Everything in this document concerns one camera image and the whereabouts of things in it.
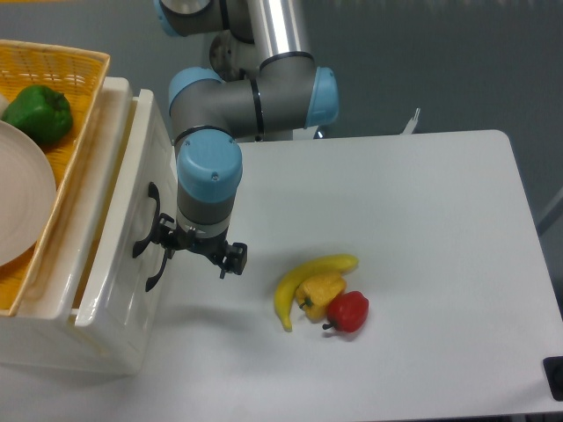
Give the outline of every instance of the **black object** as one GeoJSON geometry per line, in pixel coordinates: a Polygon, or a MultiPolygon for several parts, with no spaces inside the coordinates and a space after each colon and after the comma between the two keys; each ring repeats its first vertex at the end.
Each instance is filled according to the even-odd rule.
{"type": "Polygon", "coordinates": [[[162,264],[158,273],[149,277],[145,283],[145,292],[149,292],[156,286],[165,271],[168,259],[172,259],[175,251],[188,250],[205,256],[211,263],[221,268],[220,278],[226,273],[243,273],[246,265],[246,244],[229,244],[225,239],[227,230],[221,235],[200,239],[196,236],[195,229],[183,230],[174,224],[174,219],[168,214],[160,212],[160,194],[158,187],[153,182],[149,183],[149,197],[155,200],[157,206],[152,217],[149,234],[138,240],[133,245],[133,258],[141,255],[150,243],[160,244],[165,249],[162,264]]]}
{"type": "Polygon", "coordinates": [[[544,369],[553,398],[563,402],[563,356],[545,358],[544,369]]]}

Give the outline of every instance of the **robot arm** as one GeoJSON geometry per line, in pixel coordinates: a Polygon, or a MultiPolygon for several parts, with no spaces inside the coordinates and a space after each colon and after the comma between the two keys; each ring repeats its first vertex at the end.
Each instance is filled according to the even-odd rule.
{"type": "Polygon", "coordinates": [[[242,177],[235,140],[331,123],[339,111],[334,74],[315,66],[297,0],[155,0],[155,6],[167,33],[230,30],[233,42],[251,47],[257,58],[256,71],[239,72],[239,80],[225,82],[202,68],[172,79],[178,210],[175,226],[171,217],[161,218],[160,235],[151,239],[169,258],[186,249],[219,266],[221,277],[241,274],[246,245],[226,241],[242,177]]]}

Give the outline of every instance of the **banana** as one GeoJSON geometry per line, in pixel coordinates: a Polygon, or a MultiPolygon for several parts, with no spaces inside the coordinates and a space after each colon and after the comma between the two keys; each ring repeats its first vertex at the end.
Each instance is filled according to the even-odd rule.
{"type": "Polygon", "coordinates": [[[338,271],[347,273],[358,265],[358,258],[353,255],[341,253],[338,255],[327,255],[307,261],[286,273],[280,280],[274,293],[274,309],[281,320],[285,331],[291,331],[291,319],[289,312],[296,289],[299,285],[313,275],[338,271]]]}

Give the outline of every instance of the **blue joint cap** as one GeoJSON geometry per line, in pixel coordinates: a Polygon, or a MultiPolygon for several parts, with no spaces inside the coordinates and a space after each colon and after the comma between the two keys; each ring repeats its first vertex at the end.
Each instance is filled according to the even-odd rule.
{"type": "Polygon", "coordinates": [[[338,85],[334,72],[328,68],[317,68],[305,128],[334,122],[339,109],[338,85]]]}
{"type": "Polygon", "coordinates": [[[169,37],[179,37],[179,33],[174,31],[174,28],[172,28],[170,22],[168,22],[168,19],[166,18],[165,13],[162,10],[162,5],[160,3],[160,0],[153,0],[152,3],[154,4],[155,10],[157,11],[158,20],[160,21],[160,26],[162,26],[162,29],[166,33],[166,35],[168,35],[169,37]]]}
{"type": "Polygon", "coordinates": [[[170,85],[168,86],[168,114],[170,114],[174,99],[182,90],[191,84],[204,81],[206,79],[223,82],[221,77],[211,69],[187,68],[178,72],[176,76],[172,78],[170,85]]]}
{"type": "Polygon", "coordinates": [[[240,147],[230,135],[217,129],[189,135],[182,143],[176,165],[180,186],[192,198],[206,203],[233,196],[243,176],[240,147]]]}

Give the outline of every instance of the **wicker basket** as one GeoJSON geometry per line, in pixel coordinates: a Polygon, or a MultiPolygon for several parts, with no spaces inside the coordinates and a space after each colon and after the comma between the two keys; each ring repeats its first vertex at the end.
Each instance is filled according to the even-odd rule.
{"type": "Polygon", "coordinates": [[[39,240],[23,255],[0,266],[0,317],[17,313],[24,292],[33,284],[42,252],[67,196],[75,162],[84,147],[94,104],[109,67],[110,57],[71,47],[0,40],[0,93],[12,101],[30,84],[44,84],[63,92],[70,102],[73,128],[55,146],[42,148],[55,174],[57,194],[52,213],[39,240]]]}

